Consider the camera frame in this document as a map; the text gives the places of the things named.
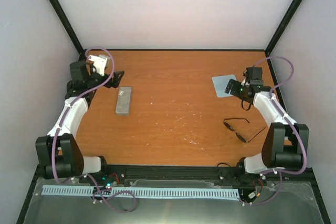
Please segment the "light blue cleaning cloth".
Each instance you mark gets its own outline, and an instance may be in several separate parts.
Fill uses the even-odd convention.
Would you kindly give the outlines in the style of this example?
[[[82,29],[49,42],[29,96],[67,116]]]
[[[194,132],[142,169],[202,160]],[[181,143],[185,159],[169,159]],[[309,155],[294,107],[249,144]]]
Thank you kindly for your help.
[[[226,98],[232,96],[231,94],[225,92],[225,89],[230,79],[236,80],[236,76],[230,74],[230,75],[212,77],[215,93],[218,98]]]

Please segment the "grey glasses case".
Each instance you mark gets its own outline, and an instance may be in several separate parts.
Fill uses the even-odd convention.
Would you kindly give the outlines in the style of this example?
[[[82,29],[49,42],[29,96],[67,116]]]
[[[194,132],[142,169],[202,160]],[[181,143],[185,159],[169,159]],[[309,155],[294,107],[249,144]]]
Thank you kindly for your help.
[[[132,87],[124,86],[119,88],[116,115],[129,115],[131,111]]]

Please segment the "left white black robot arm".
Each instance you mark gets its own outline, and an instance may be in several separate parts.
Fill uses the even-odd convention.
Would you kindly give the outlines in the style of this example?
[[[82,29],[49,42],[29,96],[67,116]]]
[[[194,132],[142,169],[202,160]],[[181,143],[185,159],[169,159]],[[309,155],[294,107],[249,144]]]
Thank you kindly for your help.
[[[56,124],[35,143],[39,167],[44,179],[77,177],[91,173],[97,183],[108,180],[109,170],[102,156],[85,157],[76,143],[76,134],[99,87],[117,88],[124,71],[106,74],[107,60],[95,57],[91,63],[70,64],[65,103]]]

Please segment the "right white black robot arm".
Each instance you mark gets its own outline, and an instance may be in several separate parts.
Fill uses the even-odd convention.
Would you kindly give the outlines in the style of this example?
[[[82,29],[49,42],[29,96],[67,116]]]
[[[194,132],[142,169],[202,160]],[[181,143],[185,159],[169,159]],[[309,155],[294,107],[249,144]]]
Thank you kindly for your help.
[[[289,116],[262,75],[262,68],[248,67],[242,82],[230,79],[225,88],[225,93],[247,102],[249,109],[254,106],[268,127],[261,152],[243,159],[245,172],[301,174],[307,168],[309,129]]]

